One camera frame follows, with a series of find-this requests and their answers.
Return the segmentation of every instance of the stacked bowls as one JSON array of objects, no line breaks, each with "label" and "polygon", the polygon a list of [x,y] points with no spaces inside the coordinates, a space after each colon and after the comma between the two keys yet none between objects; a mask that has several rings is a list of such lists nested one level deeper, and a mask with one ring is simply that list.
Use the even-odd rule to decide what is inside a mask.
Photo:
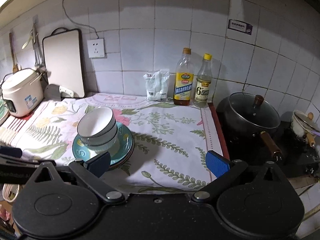
[{"label": "stacked bowls", "polygon": [[80,140],[95,152],[106,152],[117,139],[118,127],[110,107],[98,107],[87,113],[77,127]]}]

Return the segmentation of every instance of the metal rivet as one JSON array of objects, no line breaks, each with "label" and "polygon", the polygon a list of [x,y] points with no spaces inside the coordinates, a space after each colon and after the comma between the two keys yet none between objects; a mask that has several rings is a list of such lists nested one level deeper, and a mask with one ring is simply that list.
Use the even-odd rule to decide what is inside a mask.
[{"label": "metal rivet", "polygon": [[160,198],[156,198],[155,200],[153,200],[154,203],[159,204],[162,202],[162,200]]},{"label": "metal rivet", "polygon": [[119,191],[110,191],[106,194],[107,199],[116,200],[122,197],[122,193]]},{"label": "metal rivet", "polygon": [[203,200],[210,197],[210,194],[206,191],[198,191],[193,195],[196,199]]}]

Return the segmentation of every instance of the rice cooker lid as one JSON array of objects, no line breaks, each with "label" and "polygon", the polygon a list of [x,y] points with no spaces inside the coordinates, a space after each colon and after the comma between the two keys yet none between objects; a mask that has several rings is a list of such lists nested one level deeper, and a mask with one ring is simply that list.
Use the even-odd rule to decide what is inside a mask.
[{"label": "rice cooker lid", "polygon": [[23,87],[25,84],[30,83],[32,80],[38,77],[38,73],[32,69],[22,69],[12,76],[10,76],[2,84],[2,90],[14,91]]}]

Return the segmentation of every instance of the rice cooker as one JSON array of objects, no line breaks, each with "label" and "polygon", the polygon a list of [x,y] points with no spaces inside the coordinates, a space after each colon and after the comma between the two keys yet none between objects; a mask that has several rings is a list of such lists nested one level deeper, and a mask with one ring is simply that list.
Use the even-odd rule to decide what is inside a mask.
[{"label": "rice cooker", "polygon": [[22,69],[3,82],[2,97],[11,115],[29,114],[43,99],[41,75],[32,69]]}]

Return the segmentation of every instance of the cleaver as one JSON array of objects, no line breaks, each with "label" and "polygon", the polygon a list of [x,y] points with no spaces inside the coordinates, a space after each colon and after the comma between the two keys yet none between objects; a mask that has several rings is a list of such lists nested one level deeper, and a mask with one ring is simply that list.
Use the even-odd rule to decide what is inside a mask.
[{"label": "cleaver", "polygon": [[44,89],[44,98],[54,101],[61,101],[61,93],[66,94],[69,98],[75,97],[75,93],[72,90],[63,86],[50,84]]}]

